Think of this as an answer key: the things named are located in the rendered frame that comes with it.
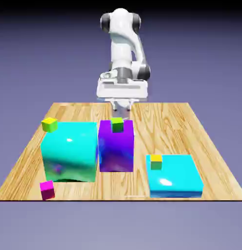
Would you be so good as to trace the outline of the large purple box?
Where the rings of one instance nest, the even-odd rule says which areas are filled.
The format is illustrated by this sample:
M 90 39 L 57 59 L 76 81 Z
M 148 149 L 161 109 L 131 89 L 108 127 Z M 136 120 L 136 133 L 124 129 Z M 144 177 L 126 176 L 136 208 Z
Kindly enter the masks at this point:
M 133 172 L 133 121 L 125 120 L 122 132 L 112 132 L 111 121 L 102 120 L 98 132 L 101 172 Z

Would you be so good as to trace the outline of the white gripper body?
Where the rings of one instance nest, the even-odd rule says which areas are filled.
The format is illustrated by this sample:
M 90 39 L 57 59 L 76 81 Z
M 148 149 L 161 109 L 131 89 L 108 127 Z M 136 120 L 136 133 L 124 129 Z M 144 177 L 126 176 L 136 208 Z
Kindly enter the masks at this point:
M 100 78 L 96 95 L 105 99 L 146 99 L 148 82 L 128 79 L 127 83 L 118 83 L 116 78 Z

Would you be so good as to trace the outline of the small magenta cube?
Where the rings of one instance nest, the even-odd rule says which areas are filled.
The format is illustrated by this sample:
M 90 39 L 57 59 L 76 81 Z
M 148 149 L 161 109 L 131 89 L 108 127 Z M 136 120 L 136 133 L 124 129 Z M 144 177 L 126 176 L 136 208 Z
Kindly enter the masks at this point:
M 43 200 L 48 200 L 55 197 L 53 181 L 40 183 L 41 196 Z

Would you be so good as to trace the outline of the large flat cyan box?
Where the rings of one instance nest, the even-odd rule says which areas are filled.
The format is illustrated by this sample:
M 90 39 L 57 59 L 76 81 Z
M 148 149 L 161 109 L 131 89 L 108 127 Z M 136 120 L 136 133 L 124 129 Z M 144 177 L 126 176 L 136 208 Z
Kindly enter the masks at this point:
M 146 156 L 146 169 L 151 198 L 200 198 L 204 184 L 189 154 L 162 155 L 161 169 L 151 169 L 151 156 Z

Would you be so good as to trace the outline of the large tall cyan box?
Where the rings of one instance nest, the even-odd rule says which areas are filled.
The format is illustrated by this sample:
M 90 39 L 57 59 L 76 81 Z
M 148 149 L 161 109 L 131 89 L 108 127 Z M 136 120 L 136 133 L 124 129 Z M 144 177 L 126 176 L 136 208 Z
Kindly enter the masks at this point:
M 98 159 L 96 122 L 59 122 L 41 143 L 45 176 L 54 182 L 95 182 Z

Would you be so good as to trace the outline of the small green cube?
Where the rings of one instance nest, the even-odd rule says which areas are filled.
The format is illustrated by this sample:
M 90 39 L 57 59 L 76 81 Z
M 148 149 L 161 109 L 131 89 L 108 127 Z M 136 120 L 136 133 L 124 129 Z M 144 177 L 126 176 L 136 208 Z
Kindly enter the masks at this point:
M 123 132 L 124 120 L 122 117 L 112 117 L 110 121 L 111 121 L 111 129 L 113 133 Z

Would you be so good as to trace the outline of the small lime yellow cube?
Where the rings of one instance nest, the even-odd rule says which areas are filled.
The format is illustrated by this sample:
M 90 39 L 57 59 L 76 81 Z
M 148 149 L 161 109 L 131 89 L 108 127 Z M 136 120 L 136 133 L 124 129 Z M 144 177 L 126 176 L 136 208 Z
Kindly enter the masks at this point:
M 42 124 L 42 129 L 43 129 L 44 132 L 52 133 L 52 132 L 54 132 L 55 130 L 58 129 L 58 121 L 57 121 L 57 119 L 54 119 L 54 118 L 51 118 L 51 117 L 43 119 L 41 124 Z

